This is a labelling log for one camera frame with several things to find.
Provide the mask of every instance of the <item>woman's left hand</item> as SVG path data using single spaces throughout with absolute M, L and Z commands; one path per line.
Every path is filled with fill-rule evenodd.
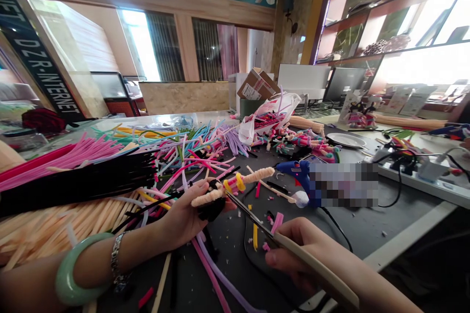
M 191 201 L 207 193 L 209 183 L 202 179 L 186 190 L 186 192 L 172 205 L 168 213 L 158 221 L 161 222 L 162 232 L 169 240 L 169 248 L 174 250 L 189 242 L 208 224 L 207 220 L 199 219 L 197 209 L 191 206 Z M 236 205 L 231 201 L 225 203 L 224 212 L 235 210 Z

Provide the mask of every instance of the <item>silver bracelet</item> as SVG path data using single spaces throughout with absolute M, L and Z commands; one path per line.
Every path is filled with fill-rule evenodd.
M 119 254 L 119 248 L 121 247 L 122 237 L 126 233 L 128 233 L 128 231 L 125 231 L 116 237 L 116 240 L 113 246 L 113 251 L 111 252 L 111 272 L 113 273 L 113 278 L 114 278 L 113 283 L 115 285 L 114 287 L 115 293 L 122 292 L 125 289 L 127 285 L 127 281 L 129 279 L 129 275 L 124 275 L 119 272 L 118 259 L 117 259 L 118 254 Z

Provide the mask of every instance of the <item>scissors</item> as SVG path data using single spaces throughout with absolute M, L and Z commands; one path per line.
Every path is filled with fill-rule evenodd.
M 300 247 L 297 243 L 292 241 L 290 238 L 276 232 L 273 234 L 269 231 L 262 222 L 232 193 L 225 190 L 230 200 L 242 210 L 251 221 L 258 226 L 258 228 L 266 235 L 266 241 L 271 248 L 285 248 L 291 252 L 295 257 L 306 264 L 311 274 L 315 278 L 316 282 L 325 289 L 326 292 L 331 293 L 333 298 L 343 307 L 348 309 L 350 312 L 359 311 L 359 298 L 350 289 L 348 285 L 344 283 L 335 273 L 328 269 L 318 259 Z

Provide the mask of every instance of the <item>banner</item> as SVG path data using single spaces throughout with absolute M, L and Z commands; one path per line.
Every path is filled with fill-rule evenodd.
M 57 113 L 69 122 L 83 121 L 64 77 L 16 0 L 0 0 L 0 29 Z

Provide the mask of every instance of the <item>power strip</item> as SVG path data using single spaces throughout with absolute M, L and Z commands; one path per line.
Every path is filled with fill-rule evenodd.
M 372 163 L 372 157 L 366 157 L 362 162 Z M 390 169 L 390 166 L 392 166 L 392 164 L 389 162 L 379 165 L 378 174 L 394 181 L 398 181 L 398 172 Z M 401 182 L 404 185 L 426 192 L 442 200 L 470 209 L 470 190 L 466 188 L 440 180 L 436 182 L 428 182 L 420 178 L 418 173 L 415 171 L 413 171 L 413 176 L 401 172 Z

